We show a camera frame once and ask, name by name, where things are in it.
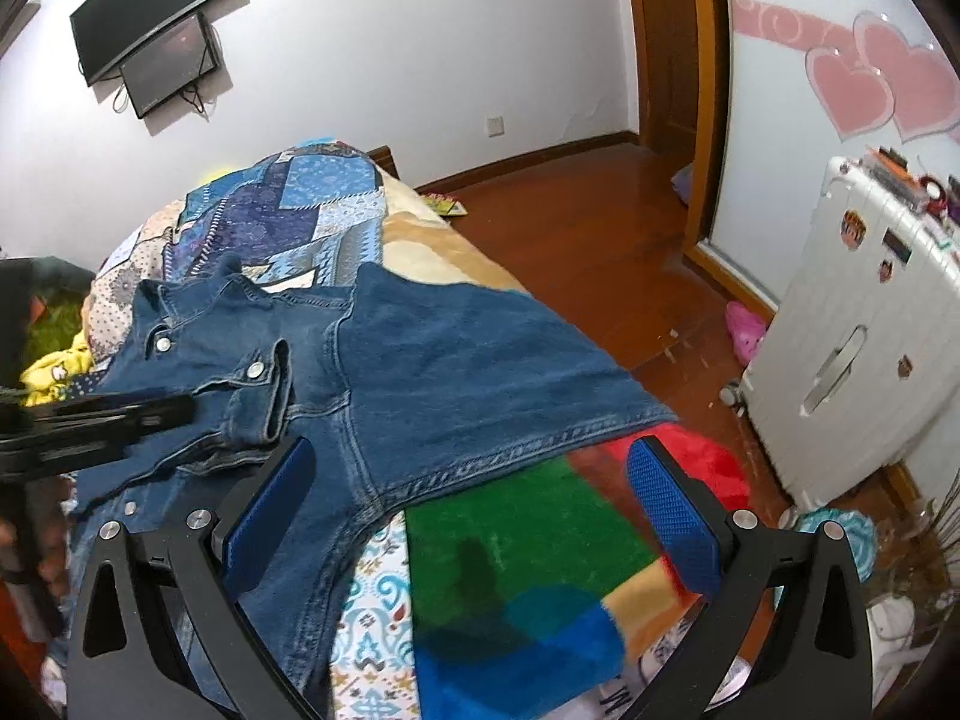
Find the blue denim jacket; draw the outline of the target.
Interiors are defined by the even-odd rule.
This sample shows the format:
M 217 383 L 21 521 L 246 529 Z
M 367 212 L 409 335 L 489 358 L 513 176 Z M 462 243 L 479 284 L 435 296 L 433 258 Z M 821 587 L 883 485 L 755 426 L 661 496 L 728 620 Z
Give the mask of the blue denim jacket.
M 68 568 L 99 528 L 148 532 L 210 505 L 286 436 L 313 479 L 260 580 L 239 597 L 290 683 L 324 707 L 347 587 L 386 518 L 568 450 L 628 436 L 670 411 L 539 301 L 475 284 L 405 280 L 375 263 L 348 286 L 281 293 L 235 257 L 205 277 L 144 281 L 103 388 L 192 395 L 189 426 L 76 478 Z

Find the yellow cartoon blanket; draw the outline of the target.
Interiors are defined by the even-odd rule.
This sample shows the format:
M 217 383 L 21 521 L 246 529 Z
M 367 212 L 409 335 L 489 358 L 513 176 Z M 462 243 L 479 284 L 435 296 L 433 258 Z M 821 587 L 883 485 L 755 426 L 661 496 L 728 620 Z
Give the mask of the yellow cartoon blanket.
M 25 390 L 23 403 L 39 406 L 63 400 L 68 387 L 91 369 L 93 355 L 89 351 L 86 333 L 80 330 L 68 348 L 41 356 L 21 372 L 20 382 Z

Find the colourful fleece blanket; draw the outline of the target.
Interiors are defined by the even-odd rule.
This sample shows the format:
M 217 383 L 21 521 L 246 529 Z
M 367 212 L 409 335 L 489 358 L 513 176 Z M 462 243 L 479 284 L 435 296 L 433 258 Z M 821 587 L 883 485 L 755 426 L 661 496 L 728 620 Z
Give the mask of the colourful fleece blanket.
M 628 483 L 633 442 L 407 511 L 423 717 L 544 717 L 619 678 L 692 608 Z

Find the white suitcase with stickers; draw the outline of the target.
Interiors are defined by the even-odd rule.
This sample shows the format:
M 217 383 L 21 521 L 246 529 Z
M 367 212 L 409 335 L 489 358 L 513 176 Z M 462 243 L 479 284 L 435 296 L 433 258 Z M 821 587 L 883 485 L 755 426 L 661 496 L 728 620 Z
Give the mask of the white suitcase with stickers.
M 784 492 L 815 511 L 898 460 L 958 388 L 958 245 L 940 182 L 888 149 L 828 163 L 800 265 L 742 376 Z

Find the pink slipper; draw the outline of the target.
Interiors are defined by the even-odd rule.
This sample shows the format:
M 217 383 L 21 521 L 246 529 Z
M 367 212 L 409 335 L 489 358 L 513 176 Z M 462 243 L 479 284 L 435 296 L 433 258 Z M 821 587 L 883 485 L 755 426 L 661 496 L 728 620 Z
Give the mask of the pink slipper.
M 748 366 L 756 357 L 765 340 L 768 323 L 748 310 L 745 305 L 731 301 L 724 309 L 724 321 L 731 335 L 732 349 L 737 361 Z

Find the blue patchwork quilt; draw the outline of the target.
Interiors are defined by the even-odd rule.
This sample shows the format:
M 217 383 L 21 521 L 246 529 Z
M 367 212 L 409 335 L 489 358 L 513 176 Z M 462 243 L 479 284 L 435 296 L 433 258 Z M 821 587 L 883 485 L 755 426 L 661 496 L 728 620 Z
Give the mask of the blue patchwork quilt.
M 366 262 L 430 284 L 523 288 L 373 156 L 337 140 L 270 154 L 225 172 L 148 216 L 99 268 L 85 301 L 80 371 L 103 375 L 132 327 L 140 281 L 180 283 L 239 255 L 242 273 L 270 293 L 343 286 Z

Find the white sliding door with hearts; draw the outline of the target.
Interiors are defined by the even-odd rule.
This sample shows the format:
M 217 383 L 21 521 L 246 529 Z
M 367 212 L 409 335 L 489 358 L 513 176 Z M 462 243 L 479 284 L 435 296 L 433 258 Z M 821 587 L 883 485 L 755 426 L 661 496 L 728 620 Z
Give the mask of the white sliding door with hearts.
M 729 117 L 708 244 L 771 301 L 835 156 L 958 171 L 958 75 L 913 0 L 729 0 Z

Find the wooden door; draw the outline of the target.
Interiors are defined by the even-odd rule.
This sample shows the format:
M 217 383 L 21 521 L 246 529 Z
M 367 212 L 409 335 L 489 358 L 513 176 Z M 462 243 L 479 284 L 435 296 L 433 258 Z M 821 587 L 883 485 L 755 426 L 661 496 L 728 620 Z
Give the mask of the wooden door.
M 640 140 L 692 165 L 683 249 L 706 241 L 718 204 L 729 115 L 727 0 L 630 0 Z

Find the small black wall monitor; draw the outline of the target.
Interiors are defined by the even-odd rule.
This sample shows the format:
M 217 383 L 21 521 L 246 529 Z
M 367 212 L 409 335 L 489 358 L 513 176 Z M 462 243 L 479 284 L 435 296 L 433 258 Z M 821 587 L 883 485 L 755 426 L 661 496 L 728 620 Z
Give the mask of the small black wall monitor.
M 121 63 L 128 100 L 139 119 L 220 68 L 217 41 L 203 13 L 158 32 Z

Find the white wall socket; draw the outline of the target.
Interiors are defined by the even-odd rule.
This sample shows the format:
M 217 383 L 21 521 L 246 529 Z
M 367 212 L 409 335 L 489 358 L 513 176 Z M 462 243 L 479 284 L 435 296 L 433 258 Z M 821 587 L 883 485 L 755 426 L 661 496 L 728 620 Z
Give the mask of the white wall socket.
M 496 115 L 496 117 L 488 117 L 485 122 L 485 132 L 490 138 L 503 137 L 505 135 L 505 119 Z

